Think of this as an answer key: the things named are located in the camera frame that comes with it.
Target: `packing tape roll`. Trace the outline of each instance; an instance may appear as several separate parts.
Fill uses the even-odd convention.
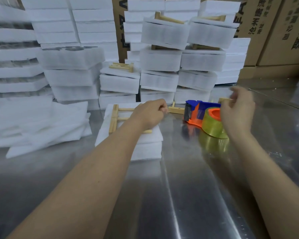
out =
[[[218,107],[211,107],[205,110],[201,128],[208,135],[216,138],[228,138],[221,121],[211,117],[209,110],[216,110]]]

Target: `stainless steel table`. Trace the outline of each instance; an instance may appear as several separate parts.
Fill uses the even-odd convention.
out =
[[[255,93],[252,133],[299,185],[299,109]],[[94,148],[93,135],[12,159],[0,149],[0,238]],[[131,162],[105,238],[268,238],[234,148],[168,115],[162,160]]]

